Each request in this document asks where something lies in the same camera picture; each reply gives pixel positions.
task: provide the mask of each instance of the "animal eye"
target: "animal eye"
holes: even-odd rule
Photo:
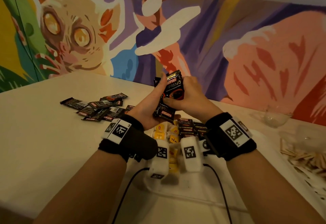
[[[46,13],[43,15],[43,20],[46,28],[52,34],[59,34],[61,32],[61,27],[57,19],[51,13]]]
[[[90,42],[90,35],[85,28],[77,28],[74,31],[74,40],[79,46],[86,46]]]

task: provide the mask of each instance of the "barcode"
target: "barcode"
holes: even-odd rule
[[[77,103],[77,105],[80,105],[80,106],[87,106],[88,103],[85,102],[85,101],[82,101],[82,102]]]
[[[119,110],[119,107],[111,107],[110,111],[117,112]]]

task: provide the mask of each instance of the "mural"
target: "mural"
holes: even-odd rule
[[[206,96],[326,126],[325,0],[0,0],[0,92],[73,71]]]

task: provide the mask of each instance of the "left hand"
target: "left hand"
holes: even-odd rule
[[[153,89],[153,91],[147,95],[138,105],[136,105],[128,115],[137,119],[143,125],[145,130],[149,130],[156,125],[165,122],[162,118],[154,118],[153,113],[160,101],[161,95],[163,94],[167,85],[166,75],[162,72],[160,83]],[[181,116],[176,114],[174,119],[179,119]]]

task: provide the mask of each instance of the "table surface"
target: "table surface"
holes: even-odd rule
[[[74,97],[96,101],[123,92],[127,105],[136,105],[153,87],[93,73],[70,73],[0,94],[0,207],[36,217],[96,151],[108,122],[81,121],[75,110],[60,101]],[[270,138],[279,149],[278,132],[295,133],[299,125],[326,131],[326,127],[290,119],[274,129],[261,121],[262,113],[213,101],[223,111],[241,119],[248,128]],[[179,112],[183,117],[190,117]],[[128,168],[134,165],[129,160]],[[126,173],[118,195],[131,177]],[[224,209],[205,204],[166,198],[142,191],[134,185],[128,191],[117,223],[228,223]],[[234,223],[253,223],[247,213],[231,211]]]

